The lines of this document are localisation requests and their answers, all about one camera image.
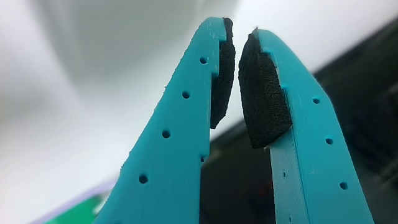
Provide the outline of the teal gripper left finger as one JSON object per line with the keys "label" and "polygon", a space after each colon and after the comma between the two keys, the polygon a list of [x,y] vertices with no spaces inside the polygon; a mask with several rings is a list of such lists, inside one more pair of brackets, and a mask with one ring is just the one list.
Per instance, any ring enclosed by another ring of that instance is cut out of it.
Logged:
{"label": "teal gripper left finger", "polygon": [[200,24],[96,223],[199,222],[210,130],[225,117],[233,86],[232,26],[227,17]]}

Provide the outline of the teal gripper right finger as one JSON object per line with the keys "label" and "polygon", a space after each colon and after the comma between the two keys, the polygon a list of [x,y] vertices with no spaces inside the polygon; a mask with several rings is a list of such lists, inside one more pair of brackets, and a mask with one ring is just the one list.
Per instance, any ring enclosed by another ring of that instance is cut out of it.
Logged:
{"label": "teal gripper right finger", "polygon": [[277,223],[372,223],[334,107],[274,33],[253,30],[239,61],[251,146],[271,157]]}

